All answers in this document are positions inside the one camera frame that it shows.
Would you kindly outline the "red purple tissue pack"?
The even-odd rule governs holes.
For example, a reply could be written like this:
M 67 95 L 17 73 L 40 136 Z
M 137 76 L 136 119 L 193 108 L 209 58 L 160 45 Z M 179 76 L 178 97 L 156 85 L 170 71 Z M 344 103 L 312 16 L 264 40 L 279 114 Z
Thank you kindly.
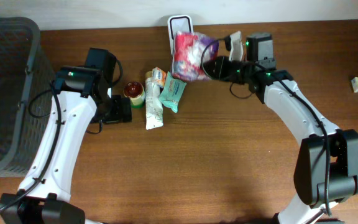
M 185 82 L 210 80 L 201 67 L 201 56 L 210 43 L 212 44 L 204 53 L 203 62 L 217 57 L 219 42 L 199 32 L 177 32 L 173 45 L 171 75 Z

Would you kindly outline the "green lid jar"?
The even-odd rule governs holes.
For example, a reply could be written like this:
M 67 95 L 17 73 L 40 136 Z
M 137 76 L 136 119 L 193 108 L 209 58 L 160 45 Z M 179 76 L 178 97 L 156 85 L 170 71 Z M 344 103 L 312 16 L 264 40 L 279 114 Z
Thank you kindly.
M 129 82 L 124 86 L 123 94 L 130 99 L 132 108 L 141 108 L 145 103 L 145 90 L 139 82 Z

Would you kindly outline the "white cream tube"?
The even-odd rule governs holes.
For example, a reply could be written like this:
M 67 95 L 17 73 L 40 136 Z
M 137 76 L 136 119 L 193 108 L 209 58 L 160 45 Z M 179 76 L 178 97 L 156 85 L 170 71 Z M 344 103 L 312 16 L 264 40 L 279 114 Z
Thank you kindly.
M 163 126 L 163 106 L 159 100 L 160 87 L 152 82 L 152 72 L 145 74 L 146 130 Z

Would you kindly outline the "teal wipes packet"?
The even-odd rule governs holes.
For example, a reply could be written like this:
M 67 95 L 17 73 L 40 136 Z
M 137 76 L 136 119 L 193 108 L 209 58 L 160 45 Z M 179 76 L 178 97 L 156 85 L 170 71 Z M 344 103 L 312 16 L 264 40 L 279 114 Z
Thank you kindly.
M 178 104 L 186 85 L 187 83 L 173 78 L 171 73 L 168 72 L 163 91 L 158 99 L 165 107 L 170 108 L 174 113 L 177 113 Z

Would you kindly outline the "small orange box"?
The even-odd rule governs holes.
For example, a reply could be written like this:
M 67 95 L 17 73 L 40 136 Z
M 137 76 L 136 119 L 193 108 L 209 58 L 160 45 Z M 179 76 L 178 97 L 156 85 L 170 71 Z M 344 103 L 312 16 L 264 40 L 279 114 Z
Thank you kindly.
M 152 70 L 152 83 L 159 86 L 160 88 L 164 88 L 165 81 L 167 78 L 167 73 L 162 69 L 155 67 Z

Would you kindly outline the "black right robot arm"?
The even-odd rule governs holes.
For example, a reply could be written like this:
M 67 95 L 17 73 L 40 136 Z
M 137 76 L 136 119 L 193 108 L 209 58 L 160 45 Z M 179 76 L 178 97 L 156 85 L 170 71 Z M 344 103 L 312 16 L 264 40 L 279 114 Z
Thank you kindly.
M 336 205 L 358 194 L 358 133 L 326 119 L 302 94 L 286 70 L 276 68 L 273 37 L 267 32 L 241 32 L 221 39 L 228 56 L 201 59 L 213 80 L 246 84 L 274 111 L 300 146 L 293 181 L 296 194 L 272 223 L 317 223 Z

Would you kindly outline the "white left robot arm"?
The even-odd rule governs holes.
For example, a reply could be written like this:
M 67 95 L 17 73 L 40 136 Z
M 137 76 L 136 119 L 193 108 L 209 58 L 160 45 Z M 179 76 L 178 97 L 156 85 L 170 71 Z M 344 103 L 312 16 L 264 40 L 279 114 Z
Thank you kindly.
M 84 210 L 72 205 L 71 181 L 88 125 L 132 121 L 128 98 L 112 93 L 120 61 L 105 49 L 90 48 L 85 64 L 64 66 L 50 84 L 52 105 L 35 159 L 16 194 L 0 198 L 4 223 L 85 223 Z

